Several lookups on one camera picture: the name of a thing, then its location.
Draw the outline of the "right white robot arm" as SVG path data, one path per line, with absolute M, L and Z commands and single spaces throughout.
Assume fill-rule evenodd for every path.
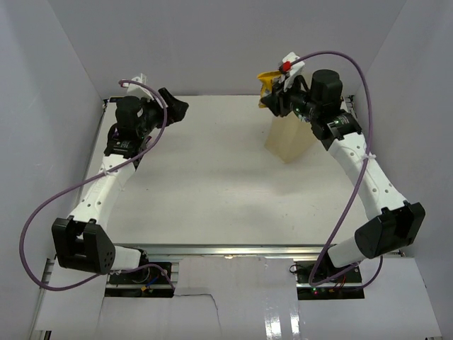
M 343 108 L 343 83 L 337 72 L 321 69 L 306 83 L 300 72 L 264 72 L 260 103 L 274 116 L 290 113 L 307 121 L 325 150 L 340 164 L 360 198 L 368 221 L 349 239 L 328 243 L 309 275 L 312 286 L 334 283 L 365 259 L 414 243 L 425 218 L 420 203 L 409 203 L 392 185 L 369 151 L 358 121 Z

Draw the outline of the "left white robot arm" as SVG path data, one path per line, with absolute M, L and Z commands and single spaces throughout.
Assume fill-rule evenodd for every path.
M 107 224 L 115 202 L 142 160 L 149 135 L 184 119 L 189 105 L 166 88 L 158 90 L 163 103 L 137 85 L 116 103 L 115 123 L 107 135 L 98 172 L 81 202 L 65 219 L 52 225 L 58 264 L 88 273 L 105 275 L 125 271 L 135 283 L 149 276 L 149 264 L 142 251 L 116 246 L 107 234 Z

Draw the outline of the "yellow M&M packet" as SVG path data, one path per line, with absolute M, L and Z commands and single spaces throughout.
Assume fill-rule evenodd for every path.
M 281 77 L 280 71 L 263 72 L 257 76 L 257 79 L 261 82 L 260 88 L 260 99 L 258 102 L 259 108 L 265 108 L 262 103 L 262 99 L 272 93 L 272 86 L 274 80 L 279 80 Z

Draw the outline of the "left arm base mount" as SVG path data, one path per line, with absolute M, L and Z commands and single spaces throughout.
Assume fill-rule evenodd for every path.
M 165 275 L 176 286 L 178 264 L 148 255 L 140 250 L 139 266 L 153 264 L 133 273 L 115 273 L 108 277 L 105 287 L 106 298 L 172 298 L 173 288 Z

